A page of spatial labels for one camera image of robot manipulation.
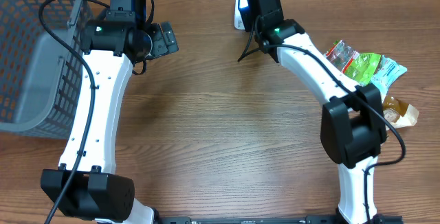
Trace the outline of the beige tissue pack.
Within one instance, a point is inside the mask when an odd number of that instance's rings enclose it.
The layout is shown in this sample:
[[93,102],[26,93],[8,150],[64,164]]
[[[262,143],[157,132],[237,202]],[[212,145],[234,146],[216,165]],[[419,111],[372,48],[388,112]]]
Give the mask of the beige tissue pack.
[[393,96],[385,96],[382,106],[385,119],[394,128],[416,125],[419,111],[413,105]]

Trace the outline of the dark grey plastic basket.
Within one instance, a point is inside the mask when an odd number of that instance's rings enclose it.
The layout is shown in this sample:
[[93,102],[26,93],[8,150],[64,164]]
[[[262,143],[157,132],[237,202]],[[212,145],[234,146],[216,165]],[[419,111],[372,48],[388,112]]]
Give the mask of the dark grey plastic basket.
[[[81,63],[39,21],[45,0],[1,0],[1,130],[67,139],[82,81]],[[73,49],[93,16],[81,0],[47,5],[43,19]]]

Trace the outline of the blue Oreo cookie pack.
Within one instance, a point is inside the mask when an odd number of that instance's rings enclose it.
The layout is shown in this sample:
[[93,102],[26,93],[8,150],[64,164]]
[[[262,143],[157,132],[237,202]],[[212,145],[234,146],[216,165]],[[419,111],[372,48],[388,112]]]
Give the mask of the blue Oreo cookie pack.
[[248,0],[239,0],[238,9],[244,10],[248,7]]

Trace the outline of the green red snack bag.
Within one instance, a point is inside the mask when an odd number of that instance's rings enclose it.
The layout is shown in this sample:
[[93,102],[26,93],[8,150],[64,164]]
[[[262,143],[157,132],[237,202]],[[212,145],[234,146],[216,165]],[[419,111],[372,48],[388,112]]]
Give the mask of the green red snack bag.
[[324,56],[345,76],[362,86],[370,83],[381,61],[379,54],[359,53],[344,40],[336,41]]

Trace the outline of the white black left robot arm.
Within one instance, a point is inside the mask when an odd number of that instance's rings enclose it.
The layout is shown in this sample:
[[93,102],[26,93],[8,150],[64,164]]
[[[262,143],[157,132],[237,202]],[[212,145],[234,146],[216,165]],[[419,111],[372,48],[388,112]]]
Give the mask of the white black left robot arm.
[[157,223],[135,198],[134,182],[116,174],[116,131],[124,90],[136,64],[177,52],[169,22],[154,23],[154,0],[111,0],[80,34],[74,57],[82,83],[69,140],[41,187],[53,211],[98,223]]

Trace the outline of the white barcode scanner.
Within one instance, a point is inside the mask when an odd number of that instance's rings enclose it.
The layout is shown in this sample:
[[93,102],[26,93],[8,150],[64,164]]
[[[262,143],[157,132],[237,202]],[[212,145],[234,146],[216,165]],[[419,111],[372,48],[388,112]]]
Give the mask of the white barcode scanner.
[[234,6],[234,27],[238,30],[245,30],[247,23],[247,15],[249,13],[249,6],[244,10],[238,9],[239,0],[235,0]]

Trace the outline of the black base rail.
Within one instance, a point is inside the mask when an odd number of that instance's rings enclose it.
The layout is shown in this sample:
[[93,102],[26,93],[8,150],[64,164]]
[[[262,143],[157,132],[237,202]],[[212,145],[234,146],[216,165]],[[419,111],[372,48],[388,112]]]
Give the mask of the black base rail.
[[153,224],[343,224],[340,215],[309,215],[302,218],[192,219],[187,216],[160,217]]

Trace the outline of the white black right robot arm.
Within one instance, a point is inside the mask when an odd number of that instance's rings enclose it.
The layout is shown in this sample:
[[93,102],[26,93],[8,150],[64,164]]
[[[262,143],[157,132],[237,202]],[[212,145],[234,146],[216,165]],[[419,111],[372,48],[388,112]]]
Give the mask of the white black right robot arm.
[[236,0],[236,25],[290,70],[322,107],[320,141],[338,166],[341,223],[379,223],[373,174],[386,141],[379,90],[348,78],[319,52],[305,29],[286,19],[281,0]]

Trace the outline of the mint wet wipes pack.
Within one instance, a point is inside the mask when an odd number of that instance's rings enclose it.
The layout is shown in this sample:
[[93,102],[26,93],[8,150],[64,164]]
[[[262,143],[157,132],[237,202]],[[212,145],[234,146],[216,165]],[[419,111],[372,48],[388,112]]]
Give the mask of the mint wet wipes pack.
[[381,55],[378,70],[373,74],[371,83],[379,89],[381,98],[384,99],[391,85],[407,71],[405,66]]

